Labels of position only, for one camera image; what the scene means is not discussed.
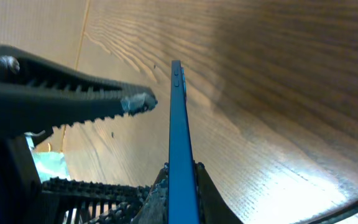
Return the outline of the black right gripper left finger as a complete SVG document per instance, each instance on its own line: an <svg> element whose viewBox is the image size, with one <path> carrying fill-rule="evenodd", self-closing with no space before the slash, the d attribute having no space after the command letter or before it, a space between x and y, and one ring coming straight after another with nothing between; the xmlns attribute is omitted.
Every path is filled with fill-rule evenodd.
<svg viewBox="0 0 358 224"><path fill-rule="evenodd" d="M168 163L158 173L151 190L132 224L168 223Z"/></svg>

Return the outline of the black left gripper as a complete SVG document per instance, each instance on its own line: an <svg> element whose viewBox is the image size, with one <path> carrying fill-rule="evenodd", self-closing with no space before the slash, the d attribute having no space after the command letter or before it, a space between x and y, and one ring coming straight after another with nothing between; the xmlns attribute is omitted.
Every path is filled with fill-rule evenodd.
<svg viewBox="0 0 358 224"><path fill-rule="evenodd" d="M146 86L90 76L0 45L0 223L54 223L58 214L58 197L42 192L21 134L134 116L157 103Z"/></svg>

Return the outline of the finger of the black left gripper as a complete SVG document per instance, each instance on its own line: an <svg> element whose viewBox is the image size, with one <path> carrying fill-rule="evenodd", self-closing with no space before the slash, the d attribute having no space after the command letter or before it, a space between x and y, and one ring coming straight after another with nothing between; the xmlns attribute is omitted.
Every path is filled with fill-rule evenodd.
<svg viewBox="0 0 358 224"><path fill-rule="evenodd" d="M54 223L131 223L143 207L150 187L54 177L42 183L42 193L58 199Z"/></svg>

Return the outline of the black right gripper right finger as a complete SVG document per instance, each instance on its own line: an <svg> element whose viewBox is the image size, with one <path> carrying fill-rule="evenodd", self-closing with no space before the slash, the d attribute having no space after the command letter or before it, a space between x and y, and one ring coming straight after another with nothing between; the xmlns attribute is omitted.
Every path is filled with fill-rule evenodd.
<svg viewBox="0 0 358 224"><path fill-rule="evenodd" d="M242 224L228 207L203 163L195 164L201 223Z"/></svg>

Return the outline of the blue Galaxy smartphone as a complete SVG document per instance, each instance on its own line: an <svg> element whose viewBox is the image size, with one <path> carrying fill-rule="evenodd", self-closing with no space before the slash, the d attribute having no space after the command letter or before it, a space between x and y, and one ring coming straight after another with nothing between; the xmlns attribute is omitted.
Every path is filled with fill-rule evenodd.
<svg viewBox="0 0 358 224"><path fill-rule="evenodd" d="M168 163L168 223L199 224L185 82L179 60L172 61Z"/></svg>

